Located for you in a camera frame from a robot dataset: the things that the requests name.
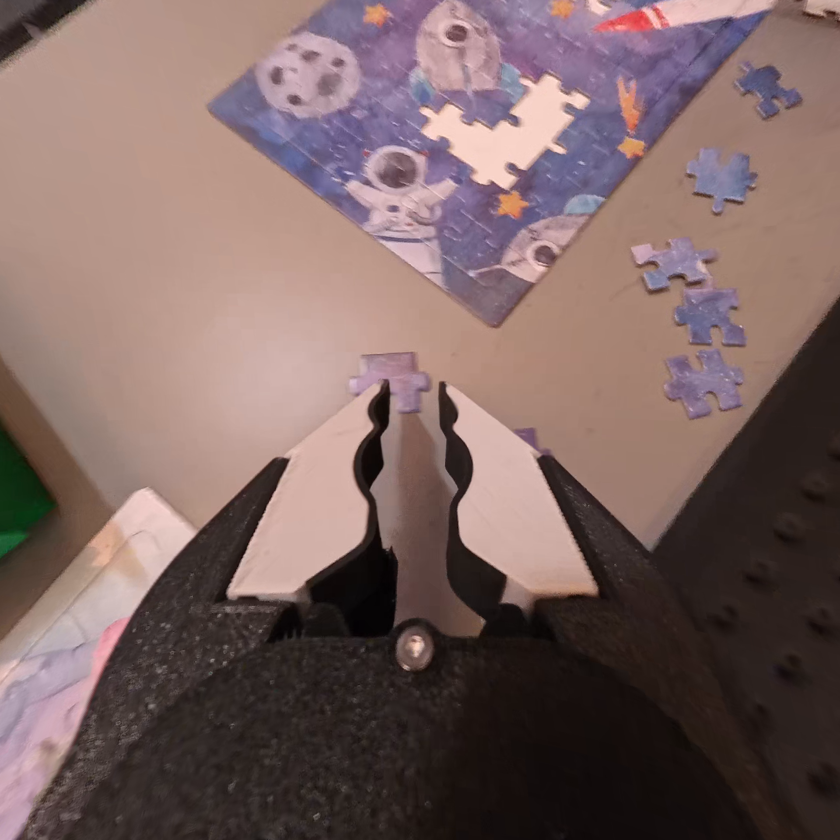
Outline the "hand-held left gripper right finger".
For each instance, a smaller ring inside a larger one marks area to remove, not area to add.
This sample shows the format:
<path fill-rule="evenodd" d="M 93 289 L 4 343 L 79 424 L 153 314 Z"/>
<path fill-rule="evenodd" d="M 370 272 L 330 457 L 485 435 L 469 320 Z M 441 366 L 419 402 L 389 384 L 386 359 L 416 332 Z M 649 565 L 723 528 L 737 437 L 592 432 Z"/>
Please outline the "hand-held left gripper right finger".
<path fill-rule="evenodd" d="M 471 610 L 531 610 L 543 599 L 598 597 L 538 450 L 445 382 L 438 416 L 455 485 L 446 571 L 459 600 Z"/>

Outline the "colourful jigsaw puzzle board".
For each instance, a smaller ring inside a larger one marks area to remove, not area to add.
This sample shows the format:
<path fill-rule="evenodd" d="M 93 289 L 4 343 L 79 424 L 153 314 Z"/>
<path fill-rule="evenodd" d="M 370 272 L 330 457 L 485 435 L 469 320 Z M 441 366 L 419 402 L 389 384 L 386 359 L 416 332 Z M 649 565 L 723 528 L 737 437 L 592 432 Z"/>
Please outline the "colourful jigsaw puzzle board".
<path fill-rule="evenodd" d="M 75 741 L 132 614 L 196 530 L 136 491 L 1 643 L 1 838 L 17 838 Z"/>

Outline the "space jigsaw puzzle board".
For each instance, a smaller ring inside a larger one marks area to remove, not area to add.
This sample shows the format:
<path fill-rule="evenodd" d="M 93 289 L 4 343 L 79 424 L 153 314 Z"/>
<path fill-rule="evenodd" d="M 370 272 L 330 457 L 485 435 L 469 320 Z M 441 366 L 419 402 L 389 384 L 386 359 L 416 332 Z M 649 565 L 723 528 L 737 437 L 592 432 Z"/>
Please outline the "space jigsaw puzzle board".
<path fill-rule="evenodd" d="M 500 325 L 776 2 L 328 2 L 209 110 Z"/>

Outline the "green plastic bin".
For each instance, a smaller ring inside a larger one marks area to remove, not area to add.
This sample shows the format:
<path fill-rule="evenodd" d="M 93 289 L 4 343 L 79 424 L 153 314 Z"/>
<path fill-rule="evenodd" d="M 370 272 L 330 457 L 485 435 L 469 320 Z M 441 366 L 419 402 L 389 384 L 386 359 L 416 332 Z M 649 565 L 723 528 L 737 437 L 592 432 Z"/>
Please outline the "green plastic bin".
<path fill-rule="evenodd" d="M 7 431 L 1 428 L 1 558 L 27 540 L 56 500 Z"/>

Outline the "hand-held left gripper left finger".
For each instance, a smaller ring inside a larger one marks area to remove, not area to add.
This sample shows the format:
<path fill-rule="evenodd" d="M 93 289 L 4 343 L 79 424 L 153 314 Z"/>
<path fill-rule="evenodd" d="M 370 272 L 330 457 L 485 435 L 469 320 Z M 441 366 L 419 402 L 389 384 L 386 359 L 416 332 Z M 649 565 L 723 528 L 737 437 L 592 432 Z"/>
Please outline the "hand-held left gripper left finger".
<path fill-rule="evenodd" d="M 331 571 L 375 545 L 372 486 L 384 465 L 390 406 L 388 382 L 377 381 L 286 452 L 228 600 L 310 601 Z"/>

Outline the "beige desk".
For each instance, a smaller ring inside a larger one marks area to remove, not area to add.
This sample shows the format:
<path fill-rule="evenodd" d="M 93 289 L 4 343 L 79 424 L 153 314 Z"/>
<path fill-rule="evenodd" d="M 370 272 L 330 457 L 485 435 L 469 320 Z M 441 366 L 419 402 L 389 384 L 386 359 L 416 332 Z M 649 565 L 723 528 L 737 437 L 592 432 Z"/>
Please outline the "beige desk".
<path fill-rule="evenodd" d="M 498 329 L 216 121 L 207 102 L 318 2 L 98 2 L 2 67 L 2 420 L 58 501 L 2 561 L 2 635 L 126 498 L 201 528 L 414 351 L 539 442 L 649 548 L 838 295 L 838 24 L 773 10 Z M 803 103 L 734 87 L 774 66 Z M 711 212 L 686 165 L 748 154 Z M 716 249 L 648 292 L 630 248 Z M 692 345 L 687 289 L 734 288 L 747 345 Z M 742 406 L 689 419 L 665 360 L 719 350 Z"/>

